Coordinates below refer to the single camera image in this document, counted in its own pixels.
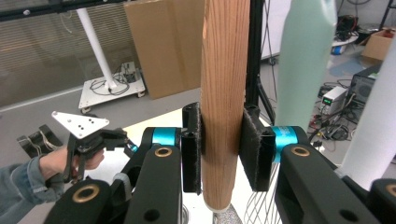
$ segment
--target wooden pole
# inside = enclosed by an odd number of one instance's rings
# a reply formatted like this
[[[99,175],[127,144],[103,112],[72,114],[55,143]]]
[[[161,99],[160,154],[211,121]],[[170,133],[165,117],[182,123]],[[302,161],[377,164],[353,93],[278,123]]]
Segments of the wooden pole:
[[[231,202],[238,159],[248,58],[249,0],[206,0],[201,113],[205,203],[214,212]]]

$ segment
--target white pipe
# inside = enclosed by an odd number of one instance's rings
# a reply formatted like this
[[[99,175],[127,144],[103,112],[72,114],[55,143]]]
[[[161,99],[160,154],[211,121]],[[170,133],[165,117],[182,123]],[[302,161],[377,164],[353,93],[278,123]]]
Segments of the white pipe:
[[[381,178],[396,154],[396,38],[359,120],[349,150],[336,170],[365,189]]]
[[[105,88],[114,89],[117,87],[116,82],[113,79],[113,76],[110,71],[110,67],[108,66],[105,54],[102,51],[100,46],[98,37],[96,35],[95,30],[93,29],[92,22],[90,19],[90,15],[88,15],[87,8],[79,8],[77,9],[77,14],[79,19],[81,20],[82,26],[84,27],[85,33],[87,34],[88,39],[90,40],[91,47],[93,52],[95,53],[96,60],[99,62],[100,68],[102,69],[103,75],[106,79]]]

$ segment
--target cardboard box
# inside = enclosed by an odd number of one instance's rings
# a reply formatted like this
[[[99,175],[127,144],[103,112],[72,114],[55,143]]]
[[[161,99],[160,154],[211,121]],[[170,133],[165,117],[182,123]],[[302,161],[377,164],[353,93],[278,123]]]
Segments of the cardboard box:
[[[205,1],[133,1],[124,9],[149,96],[199,88]]]
[[[387,37],[387,31],[382,30],[370,36],[362,56],[383,61],[387,56],[392,38]]]

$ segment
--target denim sleeve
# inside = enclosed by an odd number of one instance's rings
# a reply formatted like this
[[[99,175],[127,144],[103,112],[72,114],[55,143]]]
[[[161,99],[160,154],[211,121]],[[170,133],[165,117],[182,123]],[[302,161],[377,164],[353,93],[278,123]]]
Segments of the denim sleeve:
[[[54,202],[64,193],[62,175],[46,182],[38,162],[36,157],[0,168],[0,223],[17,223],[37,204]]]

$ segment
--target person's arm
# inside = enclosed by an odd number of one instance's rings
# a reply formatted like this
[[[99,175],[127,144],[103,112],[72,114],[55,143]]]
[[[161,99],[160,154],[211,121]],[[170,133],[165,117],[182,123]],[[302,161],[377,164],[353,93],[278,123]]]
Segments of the person's arm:
[[[88,160],[86,169],[95,169],[104,159],[103,153]],[[61,173],[66,158],[67,148],[63,147],[24,164],[0,168],[0,223],[17,223],[37,204],[58,200],[64,193]],[[73,166],[78,166],[78,157]]]

